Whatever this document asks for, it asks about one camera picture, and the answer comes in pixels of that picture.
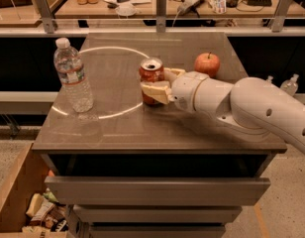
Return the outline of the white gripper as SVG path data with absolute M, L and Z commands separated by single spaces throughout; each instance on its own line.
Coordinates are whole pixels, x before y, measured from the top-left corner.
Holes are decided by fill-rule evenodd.
M 171 93 L 175 106 L 189 113 L 195 111 L 194 97 L 200 84 L 209 78 L 208 74 L 190 71 L 182 68 L 169 68 L 163 70 L 164 81 L 141 82 L 143 101 L 145 104 L 168 104 L 171 101 Z

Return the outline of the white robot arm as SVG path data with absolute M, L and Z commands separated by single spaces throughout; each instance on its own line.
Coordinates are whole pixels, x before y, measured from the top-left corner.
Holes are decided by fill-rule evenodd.
M 273 133 L 305 155 L 305 105 L 274 84 L 245 77 L 229 83 L 206 73 L 167 69 L 165 80 L 143 81 L 148 97 L 204 114 L 243 135 Z

